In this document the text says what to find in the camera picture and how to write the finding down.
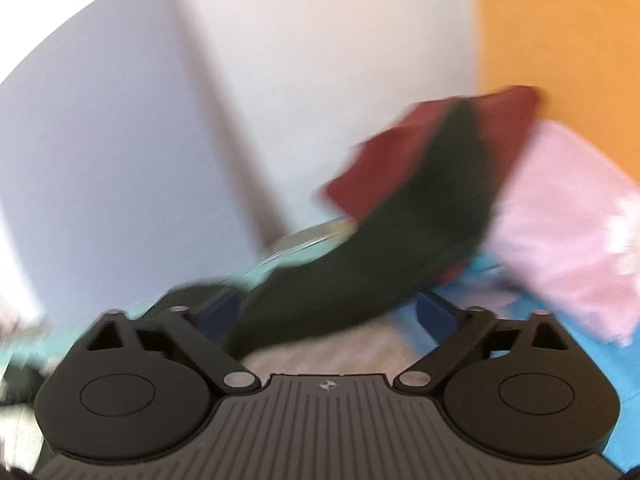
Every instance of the green fabric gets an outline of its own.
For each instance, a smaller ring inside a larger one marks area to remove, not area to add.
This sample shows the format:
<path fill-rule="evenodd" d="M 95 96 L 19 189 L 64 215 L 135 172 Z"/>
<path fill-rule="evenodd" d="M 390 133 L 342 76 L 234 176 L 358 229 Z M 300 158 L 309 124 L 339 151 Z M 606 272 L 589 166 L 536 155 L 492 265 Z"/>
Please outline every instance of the green fabric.
<path fill-rule="evenodd" d="M 396 308 L 482 241 L 494 200 L 488 150 L 456 102 L 411 177 L 345 243 L 281 267 L 248 296 L 225 350 L 252 351 L 345 329 Z"/>

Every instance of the pink cloth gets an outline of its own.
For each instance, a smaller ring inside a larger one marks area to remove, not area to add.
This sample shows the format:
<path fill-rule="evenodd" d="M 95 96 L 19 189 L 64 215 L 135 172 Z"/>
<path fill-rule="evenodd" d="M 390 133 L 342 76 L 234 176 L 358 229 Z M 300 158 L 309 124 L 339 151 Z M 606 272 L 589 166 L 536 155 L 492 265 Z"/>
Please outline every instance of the pink cloth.
<path fill-rule="evenodd" d="M 640 269 L 620 275 L 623 255 L 607 248 L 612 216 L 623 213 L 621 200 L 639 196 L 638 187 L 562 124 L 539 121 L 535 129 L 498 198 L 484 248 L 598 338 L 628 344 L 640 320 Z"/>

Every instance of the blue fabric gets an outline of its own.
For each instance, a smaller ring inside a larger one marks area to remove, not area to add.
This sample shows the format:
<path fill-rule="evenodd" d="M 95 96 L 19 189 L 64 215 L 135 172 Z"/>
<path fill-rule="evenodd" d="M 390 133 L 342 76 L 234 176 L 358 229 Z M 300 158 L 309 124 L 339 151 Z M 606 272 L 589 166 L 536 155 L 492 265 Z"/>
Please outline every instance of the blue fabric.
<path fill-rule="evenodd" d="M 456 282 L 438 287 L 435 291 L 449 298 L 462 290 L 473 291 L 474 287 L 486 291 L 488 283 L 497 286 L 497 272 L 497 266 L 492 264 L 488 256 L 479 256 Z M 506 306 L 503 312 L 511 319 L 527 319 L 535 309 L 554 311 L 552 305 L 527 292 L 520 292 L 516 301 Z M 405 337 L 412 341 L 422 354 L 436 347 L 434 340 L 417 321 L 415 303 L 401 307 L 392 317 Z M 620 348 L 615 344 L 597 341 L 567 316 L 556 313 L 556 317 L 600 367 L 620 397 L 620 418 L 604 455 L 624 471 L 640 465 L 640 331 L 636 333 L 631 346 Z"/>

